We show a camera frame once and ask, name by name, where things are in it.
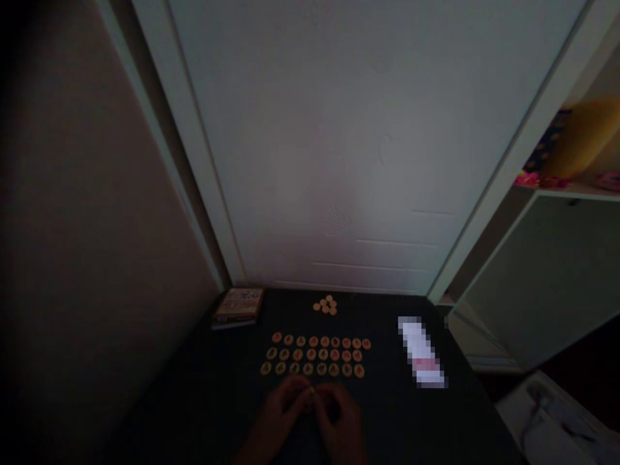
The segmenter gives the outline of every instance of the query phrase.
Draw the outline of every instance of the table surface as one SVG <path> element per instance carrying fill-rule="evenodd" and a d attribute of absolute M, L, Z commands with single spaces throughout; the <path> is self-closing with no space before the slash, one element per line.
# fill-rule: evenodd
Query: table surface
<path fill-rule="evenodd" d="M 314 312 L 327 293 L 268 290 L 254 326 L 196 326 L 134 406 L 105 449 L 106 461 L 226 463 L 242 443 L 265 394 L 281 381 L 259 369 L 284 335 L 369 338 L 366 375 L 343 382 L 360 404 L 372 462 L 520 464 L 519 451 L 444 320 L 423 297 L 331 293 L 336 316 Z M 421 389 L 411 375 L 399 316 L 418 316 L 448 379 Z M 331 381 L 316 371 L 311 382 Z M 301 418 L 274 463 L 329 463 L 313 415 Z"/>

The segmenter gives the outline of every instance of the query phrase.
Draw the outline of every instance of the beige wall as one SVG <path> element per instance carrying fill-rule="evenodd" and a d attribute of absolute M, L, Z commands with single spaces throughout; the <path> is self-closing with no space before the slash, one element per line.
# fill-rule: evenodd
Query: beige wall
<path fill-rule="evenodd" d="M 3 369 L 34 445 L 80 459 L 218 289 L 94 3 L 51 2 L 26 50 L 2 120 Z"/>

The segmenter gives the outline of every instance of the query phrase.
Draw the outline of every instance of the person's hand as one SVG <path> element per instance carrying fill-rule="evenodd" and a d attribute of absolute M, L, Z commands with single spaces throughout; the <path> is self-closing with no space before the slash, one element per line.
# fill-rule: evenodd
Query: person's hand
<path fill-rule="evenodd" d="M 327 410 L 337 406 L 340 416 L 332 424 Z M 362 413 L 342 384 L 316 387 L 314 401 L 316 419 L 333 465 L 367 464 L 362 438 Z"/>
<path fill-rule="evenodd" d="M 299 414 L 311 407 L 313 390 L 303 376 L 287 377 L 271 391 L 234 465 L 267 465 L 280 451 Z"/>

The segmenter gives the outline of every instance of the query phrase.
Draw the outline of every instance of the white shelf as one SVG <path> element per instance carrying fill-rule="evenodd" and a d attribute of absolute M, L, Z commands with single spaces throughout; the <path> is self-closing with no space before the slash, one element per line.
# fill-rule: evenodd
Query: white shelf
<path fill-rule="evenodd" d="M 522 185 L 517 185 L 516 187 L 534 191 L 536 196 L 542 197 L 564 197 L 571 199 L 599 200 L 604 202 L 620 202 L 620 192 L 606 191 L 579 183 L 571 183 L 565 189 L 542 189 L 538 186 Z"/>

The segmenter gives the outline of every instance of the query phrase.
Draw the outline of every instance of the white door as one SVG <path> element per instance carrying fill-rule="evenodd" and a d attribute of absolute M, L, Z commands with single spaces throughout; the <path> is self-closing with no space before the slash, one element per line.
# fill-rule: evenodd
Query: white door
<path fill-rule="evenodd" d="M 426 294 L 583 5 L 170 0 L 236 284 Z"/>

